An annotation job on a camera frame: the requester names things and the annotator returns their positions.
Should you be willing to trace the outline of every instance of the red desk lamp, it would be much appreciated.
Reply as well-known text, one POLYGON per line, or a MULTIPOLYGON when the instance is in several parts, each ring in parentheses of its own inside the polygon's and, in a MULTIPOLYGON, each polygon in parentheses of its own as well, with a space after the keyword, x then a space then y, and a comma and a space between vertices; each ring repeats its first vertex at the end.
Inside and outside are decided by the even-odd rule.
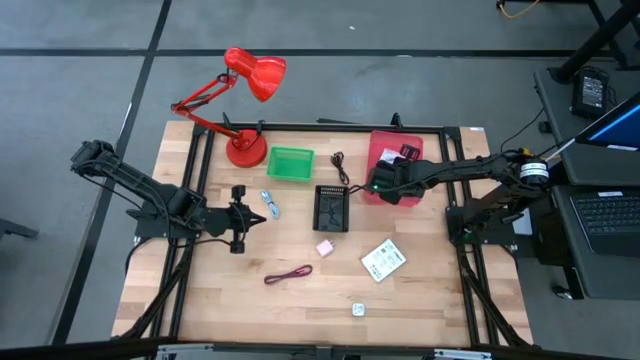
POLYGON ((216 96, 232 88, 238 81, 238 75, 247 78, 249 89, 260 102, 265 102, 276 92, 287 63, 280 58, 265 56, 256 58, 238 47, 228 49, 224 54, 227 72, 220 74, 215 80, 191 94, 179 103, 172 104, 171 110, 211 130, 224 134, 231 139, 227 143, 227 156, 231 163, 238 167, 252 167, 260 164, 267 156, 267 141, 255 130, 233 131, 218 124, 209 122, 193 112, 206 105, 216 96), (218 83, 224 84, 220 89, 206 94, 218 83))

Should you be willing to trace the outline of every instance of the black tray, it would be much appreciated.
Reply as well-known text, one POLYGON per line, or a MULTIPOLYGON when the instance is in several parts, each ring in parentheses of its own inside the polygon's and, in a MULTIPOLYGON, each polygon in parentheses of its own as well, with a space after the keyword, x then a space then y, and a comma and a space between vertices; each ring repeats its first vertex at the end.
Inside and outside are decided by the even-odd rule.
POLYGON ((313 207, 313 230, 349 231, 349 188, 317 185, 313 207))

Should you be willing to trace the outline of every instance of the wooden tabletop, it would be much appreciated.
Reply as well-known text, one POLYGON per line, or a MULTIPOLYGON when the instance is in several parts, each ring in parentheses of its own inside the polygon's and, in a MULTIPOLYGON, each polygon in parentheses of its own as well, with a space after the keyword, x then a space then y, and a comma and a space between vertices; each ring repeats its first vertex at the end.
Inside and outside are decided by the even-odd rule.
MULTIPOLYGON (((167 123, 153 177, 180 184, 193 124, 167 123)), ((488 155, 481 128, 461 128, 465 157, 488 155)), ((250 230, 246 253, 234 255, 220 243, 195 249, 179 338, 194 341, 235 341, 287 344, 342 344, 387 346, 468 346, 460 273, 454 248, 447 238, 444 208, 446 187, 427 191, 417 206, 367 205, 361 193, 350 199, 348 233, 312 230, 315 185, 340 185, 329 157, 345 153, 344 169, 351 184, 364 184, 368 133, 265 132, 269 146, 315 151, 309 183, 273 181, 266 174, 268 158, 259 166, 240 169, 225 155, 227 138, 216 135, 205 196, 208 206, 228 206, 231 187, 247 186, 243 202, 267 222, 250 230), (273 220, 260 199, 271 191, 281 211, 273 220), (379 283, 360 259, 386 238, 396 244, 407 261, 379 283), (334 252, 321 258, 315 245, 334 242, 334 252), (266 275, 311 264, 310 276, 286 279, 266 286, 266 275), (364 317, 351 314, 353 303, 366 306, 364 317)), ((438 138, 421 135, 424 157, 441 161, 438 138)), ((199 158, 204 138, 199 146, 199 158)), ((454 154, 452 144, 450 153, 454 154)), ((197 171, 194 174, 195 188, 197 171)), ((474 197, 496 186, 491 180, 471 182, 474 197)), ((457 197, 462 199, 460 186, 457 197)), ((222 238, 229 239, 230 232, 222 238)), ((483 246, 492 298, 517 332, 531 341, 515 264, 502 248, 483 246)), ((160 283, 167 251, 166 239, 154 239, 133 256, 113 334, 121 334, 148 306, 160 283)), ((162 334, 168 332, 173 308, 169 299, 162 334)), ((476 301, 481 338, 486 329, 476 301)))

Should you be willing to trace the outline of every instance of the lamp shade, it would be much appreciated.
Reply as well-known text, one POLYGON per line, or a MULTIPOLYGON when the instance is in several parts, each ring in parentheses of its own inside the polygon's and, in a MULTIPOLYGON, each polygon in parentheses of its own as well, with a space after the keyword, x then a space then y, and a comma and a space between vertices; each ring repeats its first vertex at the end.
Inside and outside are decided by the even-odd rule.
POLYGON ((287 63, 281 58, 256 58, 239 47, 229 48, 224 53, 224 62, 229 69, 247 78, 249 89, 260 102, 273 96, 287 69, 287 63))

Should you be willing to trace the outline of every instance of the green plastic container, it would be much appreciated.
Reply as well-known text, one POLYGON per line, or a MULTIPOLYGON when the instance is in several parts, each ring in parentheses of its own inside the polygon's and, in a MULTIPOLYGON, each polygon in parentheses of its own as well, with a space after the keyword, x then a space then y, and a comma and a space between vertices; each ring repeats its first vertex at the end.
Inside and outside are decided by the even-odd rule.
POLYGON ((274 180, 307 182, 313 173, 313 150, 274 146, 267 175, 274 180))

